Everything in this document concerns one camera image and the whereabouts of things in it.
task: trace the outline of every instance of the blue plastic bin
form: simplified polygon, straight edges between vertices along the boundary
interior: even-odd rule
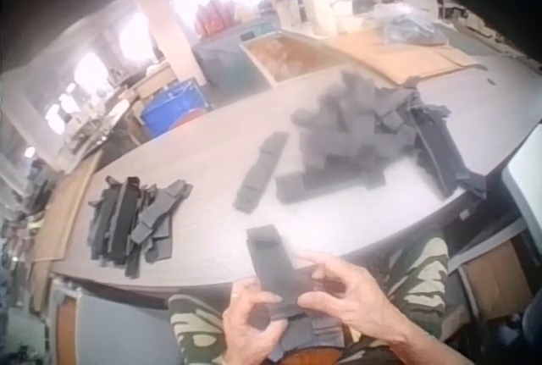
[[[194,79],[159,92],[143,109],[141,119],[148,132],[157,137],[179,124],[196,109],[206,109],[207,101]]]

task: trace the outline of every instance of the long table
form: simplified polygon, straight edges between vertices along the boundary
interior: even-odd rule
[[[487,67],[465,69],[419,84],[427,103],[446,105],[448,126],[466,165],[488,175],[508,158],[542,118],[542,77],[511,58],[477,56]],[[408,233],[427,217],[446,210],[463,190],[443,198],[434,179],[413,158],[403,157],[385,170],[387,185],[362,186],[290,205],[276,198],[272,181],[252,214],[232,207],[246,171],[256,161],[263,139],[276,130],[291,133],[275,174],[301,168],[299,130],[290,116],[299,107],[316,108],[325,90],[340,81],[328,69],[287,81],[274,89],[213,111],[124,155],[97,172],[75,221],[66,258],[53,270],[132,290],[174,290],[216,285],[253,274],[246,229],[274,224],[295,252],[317,249],[347,255],[390,237]],[[362,74],[386,86],[368,70]],[[129,175],[142,184],[166,186],[181,178],[194,185],[173,217],[174,252],[169,260],[146,264],[127,279],[124,270],[91,261],[86,236],[91,209],[106,176]]]

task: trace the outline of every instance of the left hand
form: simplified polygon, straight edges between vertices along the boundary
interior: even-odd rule
[[[273,293],[262,291],[256,278],[233,284],[230,306],[223,316],[226,365],[259,365],[269,355],[285,332],[288,322],[272,321],[264,331],[260,331],[249,324],[248,317],[257,304],[273,304],[281,300]]]

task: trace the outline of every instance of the right hand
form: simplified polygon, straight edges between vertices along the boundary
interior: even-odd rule
[[[324,291],[309,291],[297,304],[338,318],[344,324],[373,338],[392,341],[404,316],[391,304],[374,277],[365,269],[324,252],[306,252],[301,256],[317,268],[316,280],[338,279],[346,287],[342,297]]]

